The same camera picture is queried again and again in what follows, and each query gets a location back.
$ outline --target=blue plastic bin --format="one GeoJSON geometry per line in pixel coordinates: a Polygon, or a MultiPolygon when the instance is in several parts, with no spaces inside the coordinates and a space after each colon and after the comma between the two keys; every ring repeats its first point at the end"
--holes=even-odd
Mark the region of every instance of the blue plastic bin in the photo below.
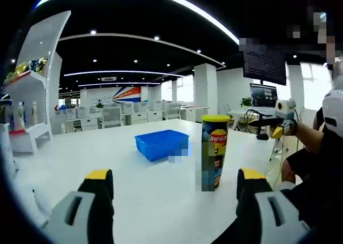
{"type": "Polygon", "coordinates": [[[181,156],[188,149],[189,136],[173,130],[135,136],[137,149],[150,161],[168,156],[181,156]]]}

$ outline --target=yellow can lid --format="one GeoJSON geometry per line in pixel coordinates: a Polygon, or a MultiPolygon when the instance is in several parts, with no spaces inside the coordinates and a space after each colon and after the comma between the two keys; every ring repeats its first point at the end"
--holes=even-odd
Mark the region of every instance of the yellow can lid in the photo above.
{"type": "Polygon", "coordinates": [[[202,120],[206,122],[228,122],[230,116],[223,114],[206,114],[202,116],[202,120]]]}

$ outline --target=black sleeve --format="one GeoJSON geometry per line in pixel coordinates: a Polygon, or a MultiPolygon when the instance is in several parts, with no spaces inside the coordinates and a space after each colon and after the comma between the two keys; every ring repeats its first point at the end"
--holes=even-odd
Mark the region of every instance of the black sleeve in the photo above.
{"type": "Polygon", "coordinates": [[[318,110],[316,116],[317,116],[318,126],[320,127],[324,123],[324,115],[323,115],[323,108],[322,107],[318,110]]]}
{"type": "Polygon", "coordinates": [[[343,138],[335,132],[326,129],[319,148],[319,155],[330,156],[337,158],[341,154],[343,146],[343,138]]]}

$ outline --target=white bottle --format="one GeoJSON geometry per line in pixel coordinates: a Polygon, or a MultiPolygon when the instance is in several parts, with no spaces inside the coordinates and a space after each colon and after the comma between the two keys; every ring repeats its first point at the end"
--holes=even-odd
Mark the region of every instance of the white bottle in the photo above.
{"type": "Polygon", "coordinates": [[[18,104],[18,118],[19,118],[18,130],[24,130],[25,122],[24,122],[24,108],[23,108],[22,102],[19,102],[18,104]]]}
{"type": "Polygon", "coordinates": [[[32,125],[38,124],[37,103],[32,102],[32,125]]]}

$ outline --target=mural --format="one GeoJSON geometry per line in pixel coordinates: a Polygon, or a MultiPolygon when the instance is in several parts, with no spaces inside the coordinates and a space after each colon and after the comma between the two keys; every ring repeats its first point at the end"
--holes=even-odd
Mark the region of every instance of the mural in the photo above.
{"type": "Polygon", "coordinates": [[[112,97],[112,102],[140,102],[140,87],[121,87],[112,97]]]}

